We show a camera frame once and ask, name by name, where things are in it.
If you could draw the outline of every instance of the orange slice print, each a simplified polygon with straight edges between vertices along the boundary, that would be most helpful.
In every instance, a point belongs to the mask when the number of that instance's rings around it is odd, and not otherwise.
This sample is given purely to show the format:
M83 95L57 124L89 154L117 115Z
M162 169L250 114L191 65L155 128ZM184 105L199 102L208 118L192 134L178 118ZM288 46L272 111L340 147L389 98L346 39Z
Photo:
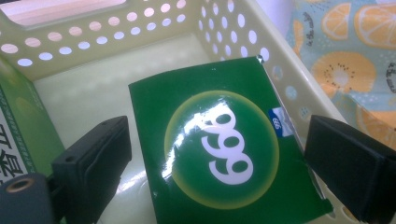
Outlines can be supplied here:
M354 23L356 34L364 44L396 49L396 3L362 7Z
M343 3L330 9L323 17L321 28L332 40L346 40L350 3Z

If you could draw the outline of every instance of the basket holes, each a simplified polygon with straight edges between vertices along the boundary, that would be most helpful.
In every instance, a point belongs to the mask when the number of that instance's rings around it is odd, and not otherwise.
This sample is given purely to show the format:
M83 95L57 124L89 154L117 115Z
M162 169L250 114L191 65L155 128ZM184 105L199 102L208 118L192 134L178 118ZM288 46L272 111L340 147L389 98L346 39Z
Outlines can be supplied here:
M225 46L225 54L227 54L227 56L231 56L231 48L228 45Z
M224 29L227 29L227 27L228 27L227 18L225 18L225 17L221 18L221 25L223 26Z
M300 114L300 118L303 119L304 121L311 120L312 112L308 107L306 106L300 107L299 114Z
M262 48L260 50L260 55L262 56L265 62L267 62L270 59L270 51L268 51L267 48Z
M202 24L202 21L198 21L198 27L201 31L204 30L204 25Z
M166 18L165 20L163 20L163 26L168 26L172 23L171 19Z
M29 67L33 64L32 60L30 59L19 59L18 60L18 65L22 67Z
M165 13L168 12L171 9L171 5L165 3L161 6L161 12Z
M207 42L210 42L210 34L209 34L209 32L206 32L205 38L206 38Z
M88 49L90 47L90 43L86 42L86 41L82 41L78 43L78 48L79 49Z
M218 31L218 41L221 43L222 41L222 34Z
M4 45L1 47L1 50L2 50L4 53L16 53L16 52L18 52L18 47L15 46L15 45L13 45L13 44L4 44Z
M48 34L48 38L50 41L57 42L62 40L62 35L57 32L51 32Z
M215 28L215 23L213 22L212 19L209 19L209 28L210 28L211 30L213 30L213 29Z
M151 22L148 24L147 29L148 31L152 31L157 27L157 24L155 24L154 22Z
M238 41L238 35L235 31L231 31L231 40L236 43Z
M140 34L140 28L139 27L134 27L131 30L131 35L138 35Z
M289 100L294 101L297 99L297 90L292 87L288 86L285 89L286 97L288 97Z
M71 54L72 53L72 49L70 49L69 47L61 47L59 49L59 52L63 55L67 55L67 54Z
M257 34L255 31L251 30L248 32L248 40L251 44L256 44L257 42Z
M154 8L152 7L148 7L145 10L145 16L146 17L151 17L152 15L154 15Z
M176 4L177 8L183 8L186 6L186 0L179 0Z
M280 81L283 77L283 70L279 66L274 66L272 71L273 78L277 81Z
M48 52L43 52L38 55L38 58L43 61L49 61L52 59L52 57L53 57L52 54L50 54Z
M218 53L219 53L219 49L218 49L218 46L217 46L216 44L213 44L212 49L213 49L213 52L214 52L215 54L218 54Z
M233 12L233 1L228 1L228 6L227 6L227 8L228 8L228 11L229 12Z
M120 25L120 19L118 17L110 17L108 19L108 24L111 26L118 26Z
M205 9L205 7L202 7L201 8L201 14L202 14L202 16L205 18L206 17L206 9Z
M124 33L124 32L121 32L121 31L116 32L116 33L114 34L114 38L117 39L117 40L121 40L121 39L123 39L124 37L125 37L125 33Z
M107 38L105 36L99 36L96 39L96 43L98 43L100 45L104 45L105 43L107 43Z
M241 56L244 58L248 56L248 49L245 46L241 47Z
M82 35L82 30L77 26L73 26L69 29L69 34L73 36L79 36Z
M99 21L92 21L90 23L90 29L92 31L99 31L100 29L102 29L102 24Z
M238 25L243 28L245 26L245 16L242 14L238 15Z
M213 13L217 16L219 14L219 7L218 4L213 4Z
M135 21L137 19L137 14L135 12L130 12L126 15L127 21Z
M177 17L177 21L178 22L183 22L184 20L186 20L186 16L184 14L181 14Z
M25 44L32 48L37 48L41 45L41 41L34 37L29 37L25 39Z

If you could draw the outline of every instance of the plastic basket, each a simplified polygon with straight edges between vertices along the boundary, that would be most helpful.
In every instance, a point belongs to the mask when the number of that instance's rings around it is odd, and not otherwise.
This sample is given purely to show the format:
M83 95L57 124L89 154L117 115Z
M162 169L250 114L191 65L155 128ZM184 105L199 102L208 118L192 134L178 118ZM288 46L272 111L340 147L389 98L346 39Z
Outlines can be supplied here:
M27 27L0 13L0 46L35 83L66 147L95 124L128 115L134 158L102 223L155 223L127 87L138 79L261 54L302 146L312 114L343 120L254 0L127 1ZM320 184L334 212L314 222L356 222Z

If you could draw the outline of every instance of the circular hole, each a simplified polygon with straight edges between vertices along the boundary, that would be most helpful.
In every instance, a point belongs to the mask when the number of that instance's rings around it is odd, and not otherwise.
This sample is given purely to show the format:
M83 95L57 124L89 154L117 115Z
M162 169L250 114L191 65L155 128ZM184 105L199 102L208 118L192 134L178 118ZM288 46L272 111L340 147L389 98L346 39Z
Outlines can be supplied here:
M201 14L205 18L206 17L206 9L205 7L201 7Z
M154 30L155 27L157 27L157 25L154 22L149 23L148 26L147 26L149 31Z
M228 1L228 6L227 6L227 8L228 8L228 11L229 12L233 12L233 1Z
M48 38L50 41L61 41L62 40L62 35L57 33L57 32L51 32L48 34Z
M137 19L137 14L135 12L130 12L126 15L126 20L135 21Z
M114 38L118 39L118 40L123 39L124 37L125 37L125 34L123 32L116 32L114 34Z
M344 213L344 215L346 215L351 221L353 222L359 222L354 216L353 214L349 211L349 209L347 209L345 206L343 206L342 211Z
M255 31L249 31L248 32L248 40L250 41L250 43L252 44L256 44L257 42L257 34Z
M292 86L288 86L285 89L285 93L286 93L286 97L288 97L289 100L295 100L297 99L297 90L292 87Z
M79 36L82 35L82 30L77 26L73 26L69 29L69 34L73 36Z
M25 44L32 48L37 48L41 45L41 41L34 37L29 37L25 39Z
M120 19L118 17L110 17L110 19L108 19L108 24L111 26L117 26L120 24Z
M163 26L168 26L172 23L171 19L166 18L165 20L163 20Z
M217 16L219 14L219 7L218 4L213 4L213 13Z
M241 28L245 26L245 17L242 14L238 15L238 25Z
M165 3L165 4L163 4L163 5L161 6L161 12L163 12L163 13L168 12L169 9L171 9L171 5L169 5L169 4L167 4L167 3Z
M209 32L206 32L205 38L206 38L207 42L210 42L210 34L209 34Z
M52 59L52 54L50 54L48 52L43 52L43 53L40 53L40 55L38 55L38 58L43 61L49 61Z
M107 38L105 36L99 36L96 39L96 43L103 45L103 44L107 43Z
M215 28L215 23L213 22L212 19L209 19L209 28L210 28L211 30L213 30L213 29Z
M227 29L227 27L228 27L227 18L225 18L225 17L221 18L221 25L223 26L224 29Z
M213 52L214 52L215 54L218 54L218 53L219 53L219 49L218 49L218 46L217 46L216 44L213 44L212 49L213 49Z
M204 30L204 25L202 24L202 21L198 21L198 27L201 31Z
M70 161L73 161L73 160L75 160L76 158L74 157L74 156L69 156L69 157L67 157L66 159L64 159L66 162L70 162Z
M273 71L272 71L272 75L273 75L273 78L274 78L275 80L277 80L277 81L279 81L280 79L282 79L282 77L283 77L282 68L279 67L279 66L274 66L274 67L273 67Z
M231 31L231 40L236 43L238 41L238 35L235 31Z
M18 64L22 67L28 67L33 64L32 60L30 59L19 59Z
M99 21L93 21L90 23L90 29L92 31L99 31L102 28L102 24Z
M35 181L32 178L20 179L8 185L6 191L8 193L17 193L24 189L30 188L34 183Z
M248 56L248 49L245 46L241 47L241 55L246 58Z
M270 51L268 51L268 49L266 48L262 48L260 50L260 55L262 56L265 62L267 62L270 59Z
M183 8L186 6L186 0L179 0L176 4L177 8Z
M5 44L1 47L4 53L16 53L18 52L18 47L13 44Z
M186 16L184 14L181 14L177 17L177 21L178 22L183 22L184 20L186 20Z
M140 28L139 27L134 27L131 30L131 35L138 35L140 34Z
M221 43L222 41L222 34L220 32L218 32L218 41Z
M312 112L308 107L306 107L306 106L300 107L299 114L300 114L301 119L303 119L305 121L311 120Z
M154 8L152 7L148 7L145 10L145 16L146 17L151 17L152 15L154 15Z
M227 54L227 56L231 56L231 48L230 48L230 46L228 46L228 45L225 46L225 53Z
M83 41L78 43L78 48L79 49L88 49L90 47L90 43Z
M59 52L63 55L67 55L72 53L72 49L70 49L69 47L62 47L59 49Z

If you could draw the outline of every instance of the green box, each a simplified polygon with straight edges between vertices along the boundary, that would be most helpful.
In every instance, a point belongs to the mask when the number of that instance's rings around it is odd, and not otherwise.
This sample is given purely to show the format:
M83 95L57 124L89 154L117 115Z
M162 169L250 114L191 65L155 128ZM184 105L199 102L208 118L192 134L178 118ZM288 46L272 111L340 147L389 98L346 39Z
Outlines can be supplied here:
M0 185L18 175L51 174L64 151L33 83L0 58Z
M257 58L130 85L158 223L305 223L332 211Z

